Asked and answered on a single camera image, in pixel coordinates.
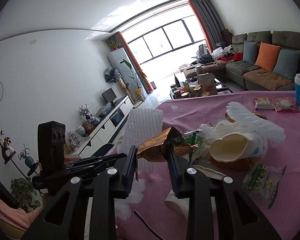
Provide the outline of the pink sleeve forearm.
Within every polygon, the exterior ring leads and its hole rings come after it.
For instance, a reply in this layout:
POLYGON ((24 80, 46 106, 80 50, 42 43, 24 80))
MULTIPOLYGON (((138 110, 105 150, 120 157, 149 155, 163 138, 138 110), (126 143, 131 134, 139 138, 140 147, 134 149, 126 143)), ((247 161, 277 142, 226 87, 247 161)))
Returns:
POLYGON ((9 207, 0 199, 0 219, 24 231, 31 225, 42 210, 43 206, 41 205, 34 211, 26 213, 23 209, 13 209, 9 207))

